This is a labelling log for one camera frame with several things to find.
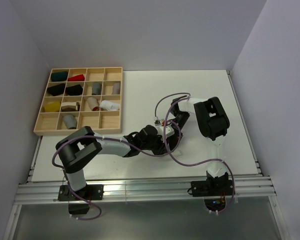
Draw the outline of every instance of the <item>white table surface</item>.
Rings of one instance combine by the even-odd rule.
[[[239,109],[225,70],[125,71],[123,74],[122,135],[140,131],[154,124],[156,103],[164,96],[189,92],[194,98],[219,97],[230,120],[224,141],[225,161],[235,175],[257,174],[257,167],[248,142]],[[173,98],[158,108],[163,119]],[[183,138],[177,159],[197,163],[209,157],[209,144],[201,135],[196,116],[191,115],[182,129]],[[33,182],[61,181],[63,173],[51,163],[56,144],[65,136],[43,136],[37,154]],[[97,155],[85,168],[88,180],[146,179],[206,176],[206,164],[184,167],[169,156],[138,156],[122,158],[116,155]]]

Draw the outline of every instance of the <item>robotic arm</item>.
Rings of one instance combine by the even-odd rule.
[[[180,98],[183,97],[174,99],[171,105]],[[179,132],[178,128],[183,129],[190,113],[195,114],[201,134],[208,138],[216,149],[221,145],[230,126],[229,119],[217,97],[208,100],[191,97],[174,105],[171,113],[174,118],[169,121],[175,124],[169,124],[165,129],[166,141],[170,151],[177,146],[180,136],[182,138],[183,134]],[[167,149],[163,141],[164,124],[156,118],[154,125],[147,125],[139,132],[132,132],[122,138],[117,138],[117,141],[103,139],[102,135],[94,133],[89,126],[85,126],[58,142],[55,146],[57,150],[65,143],[81,137],[63,146],[58,154],[72,190],[83,197],[86,196],[88,185],[83,168],[96,155],[111,154],[129,158],[138,155],[140,150],[152,151],[156,156],[166,154]],[[83,136],[99,136],[100,139],[82,138]],[[79,143],[83,145],[82,149],[79,148]],[[207,171],[207,177],[210,179],[209,187],[214,190],[224,187],[229,180],[227,169],[222,162],[211,162],[210,164],[211,166],[208,167]]]

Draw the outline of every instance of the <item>metal frame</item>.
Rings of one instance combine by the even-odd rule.
[[[244,129],[251,147],[258,174],[246,176],[234,176],[236,197],[269,197],[273,215],[275,217],[281,238],[290,240],[290,235],[285,224],[281,209],[276,197],[276,191],[269,176],[263,176],[258,163],[252,142],[242,115],[235,89],[232,84],[229,71],[228,78],[232,91],[241,115]],[[12,240],[17,227],[22,205],[36,204],[68,204],[68,202],[59,202],[57,200],[61,181],[56,182],[32,182],[32,174],[35,168],[38,151],[42,138],[39,137],[29,176],[26,184],[21,184],[15,195],[14,204],[10,218],[4,234],[4,240]],[[191,181],[205,180],[205,177],[177,177],[177,178],[156,178],[156,179],[135,179],[135,180],[90,180],[88,184],[103,184],[103,200],[94,202],[141,202],[141,201],[173,201],[198,199],[187,193],[191,186]],[[81,201],[71,201],[70,203],[79,203]]]

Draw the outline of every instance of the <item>gray cylinder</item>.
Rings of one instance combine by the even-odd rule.
[[[63,117],[63,122],[67,129],[76,129],[77,128],[77,120],[72,115],[66,115]]]
[[[98,104],[98,100],[96,98],[91,96],[86,101],[88,102],[88,106],[91,109],[91,111],[99,110],[99,104]]]
[[[116,82],[112,88],[112,95],[119,95],[119,94],[120,94],[120,83]]]
[[[92,95],[101,95],[102,85],[100,82],[95,82],[92,86]]]

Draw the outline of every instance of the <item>wooden compartment organizer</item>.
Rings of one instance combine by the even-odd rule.
[[[51,74],[68,72],[64,81],[52,81]],[[68,81],[69,78],[84,75],[84,81]],[[101,84],[101,94],[92,95],[94,83]],[[115,83],[120,83],[120,94],[112,95]],[[63,93],[53,96],[47,92],[49,87],[65,84]],[[69,95],[67,87],[81,85],[83,91],[80,95]],[[69,135],[84,126],[90,126],[93,131],[100,134],[121,133],[121,111],[123,93],[123,69],[122,67],[97,67],[97,68],[58,68],[52,69],[46,85],[40,111],[35,123],[34,133],[38,136],[44,135]],[[100,109],[92,111],[88,105],[88,98],[95,98],[98,104],[103,100],[111,101],[120,105],[119,110],[108,111]],[[55,102],[78,102],[79,111],[46,112],[45,106]],[[76,121],[76,129],[67,129],[63,119],[72,115]]]

